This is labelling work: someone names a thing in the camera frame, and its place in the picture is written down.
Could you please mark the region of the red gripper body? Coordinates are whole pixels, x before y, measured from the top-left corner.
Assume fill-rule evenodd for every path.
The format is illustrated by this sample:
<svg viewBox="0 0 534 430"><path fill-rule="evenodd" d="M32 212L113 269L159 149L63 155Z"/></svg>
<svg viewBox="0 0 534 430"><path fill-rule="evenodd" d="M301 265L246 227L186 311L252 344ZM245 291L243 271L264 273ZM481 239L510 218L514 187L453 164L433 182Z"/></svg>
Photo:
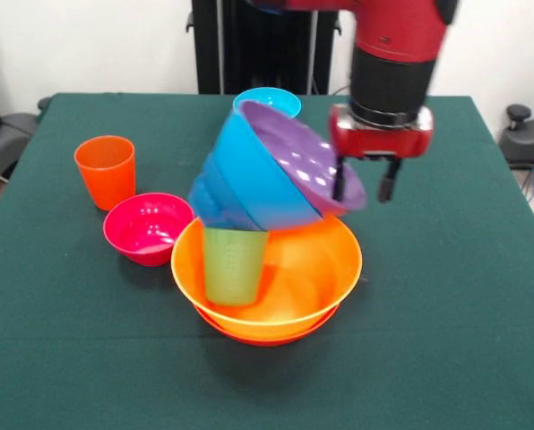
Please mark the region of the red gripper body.
<svg viewBox="0 0 534 430"><path fill-rule="evenodd" d="M329 129L335 155L343 158L417 158L428 149L434 134L434 115L428 107L402 128L381 129L359 123L347 104L333 104Z"/></svg>

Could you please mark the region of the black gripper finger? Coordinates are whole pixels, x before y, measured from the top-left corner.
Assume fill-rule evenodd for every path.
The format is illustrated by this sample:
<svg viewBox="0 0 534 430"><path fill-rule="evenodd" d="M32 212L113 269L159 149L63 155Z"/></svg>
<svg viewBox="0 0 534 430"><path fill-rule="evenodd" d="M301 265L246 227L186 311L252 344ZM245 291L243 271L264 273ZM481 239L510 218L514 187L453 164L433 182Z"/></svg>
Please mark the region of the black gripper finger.
<svg viewBox="0 0 534 430"><path fill-rule="evenodd" d="M385 171L378 190L377 199L381 203L389 202L393 196L396 178L401 169L401 159L391 159Z"/></svg>
<svg viewBox="0 0 534 430"><path fill-rule="evenodd" d="M345 158L342 156L338 156L336 159L336 173L335 173L334 186L333 186L333 191L332 191L332 198L335 201L342 201L344 198L344 190L345 190L344 168L345 168Z"/></svg>

